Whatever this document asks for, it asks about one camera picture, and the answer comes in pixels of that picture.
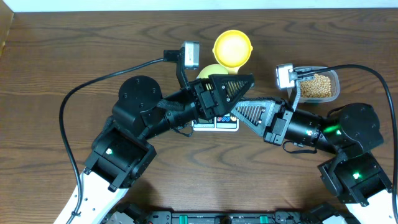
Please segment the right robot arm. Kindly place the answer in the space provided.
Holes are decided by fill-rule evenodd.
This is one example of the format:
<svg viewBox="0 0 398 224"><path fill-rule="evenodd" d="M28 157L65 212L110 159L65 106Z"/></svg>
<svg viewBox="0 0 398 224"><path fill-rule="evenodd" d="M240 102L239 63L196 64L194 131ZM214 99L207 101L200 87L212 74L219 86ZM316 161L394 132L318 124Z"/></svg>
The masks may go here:
<svg viewBox="0 0 398 224"><path fill-rule="evenodd" d="M327 190L361 223L370 215L397 223L397 176L389 179L371 152L384 142L371 105L352 103L322 117L283 99L253 98L240 101L231 112L266 143L307 146L300 154L333 154L318 166Z"/></svg>

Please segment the yellow measuring scoop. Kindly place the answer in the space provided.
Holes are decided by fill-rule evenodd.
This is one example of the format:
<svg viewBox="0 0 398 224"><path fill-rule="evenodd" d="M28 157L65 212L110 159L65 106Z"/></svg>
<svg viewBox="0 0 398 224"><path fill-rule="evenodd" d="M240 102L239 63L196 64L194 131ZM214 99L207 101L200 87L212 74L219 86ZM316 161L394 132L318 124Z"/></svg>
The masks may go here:
<svg viewBox="0 0 398 224"><path fill-rule="evenodd" d="M250 59L253 46L249 37L240 30L227 30L215 40L212 52L215 60L236 75Z"/></svg>

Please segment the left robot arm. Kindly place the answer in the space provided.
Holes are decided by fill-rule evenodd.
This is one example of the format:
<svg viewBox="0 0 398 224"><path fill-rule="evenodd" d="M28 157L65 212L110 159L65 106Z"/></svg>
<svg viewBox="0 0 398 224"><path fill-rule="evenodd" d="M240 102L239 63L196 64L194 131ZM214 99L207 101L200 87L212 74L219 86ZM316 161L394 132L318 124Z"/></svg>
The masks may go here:
<svg viewBox="0 0 398 224"><path fill-rule="evenodd" d="M56 223L102 222L155 157L150 138L228 114L253 85L253 75L210 75L162 96L151 77L126 80Z"/></svg>

